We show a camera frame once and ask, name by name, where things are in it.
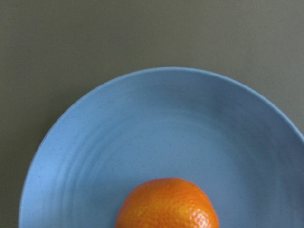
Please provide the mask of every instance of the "gray background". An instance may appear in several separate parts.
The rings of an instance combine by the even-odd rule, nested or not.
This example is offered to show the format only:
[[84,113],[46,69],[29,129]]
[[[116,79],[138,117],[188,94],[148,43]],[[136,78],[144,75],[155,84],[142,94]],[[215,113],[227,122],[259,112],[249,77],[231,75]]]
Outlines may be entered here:
[[56,119],[135,70],[214,71],[304,131],[304,1],[0,1],[0,227],[17,227],[31,159]]

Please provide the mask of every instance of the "dimpled orange skin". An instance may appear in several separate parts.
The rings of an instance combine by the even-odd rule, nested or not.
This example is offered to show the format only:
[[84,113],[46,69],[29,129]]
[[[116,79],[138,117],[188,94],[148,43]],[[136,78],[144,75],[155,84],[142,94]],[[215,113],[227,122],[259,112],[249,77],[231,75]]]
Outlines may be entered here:
[[133,189],[115,228],[219,228],[219,220],[198,186],[181,178],[161,178]]

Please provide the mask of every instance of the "orange fruit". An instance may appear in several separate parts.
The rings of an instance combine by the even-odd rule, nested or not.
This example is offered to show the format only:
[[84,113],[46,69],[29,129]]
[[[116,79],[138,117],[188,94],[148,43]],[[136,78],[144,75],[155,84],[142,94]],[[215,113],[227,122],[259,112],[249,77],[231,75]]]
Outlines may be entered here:
[[115,228],[219,228],[219,220],[198,186],[181,178],[161,178],[129,194]]

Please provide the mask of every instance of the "bowl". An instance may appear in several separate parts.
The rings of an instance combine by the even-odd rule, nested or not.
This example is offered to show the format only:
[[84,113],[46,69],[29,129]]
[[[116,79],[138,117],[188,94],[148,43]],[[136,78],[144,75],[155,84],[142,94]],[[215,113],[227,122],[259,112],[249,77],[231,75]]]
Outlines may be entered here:
[[142,70],[72,105],[28,171],[20,228],[113,228],[128,193],[181,177],[221,227],[304,227],[304,138],[271,102],[191,68]]

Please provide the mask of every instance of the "speckled blue surface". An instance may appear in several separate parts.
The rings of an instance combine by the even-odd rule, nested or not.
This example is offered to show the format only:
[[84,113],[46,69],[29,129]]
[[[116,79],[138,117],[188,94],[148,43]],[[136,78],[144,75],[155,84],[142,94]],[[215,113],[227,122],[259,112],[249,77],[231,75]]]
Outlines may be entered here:
[[304,227],[304,139],[274,105],[211,72],[167,67],[94,89],[54,124],[24,185],[21,228],[113,228],[127,194],[181,177],[223,228]]

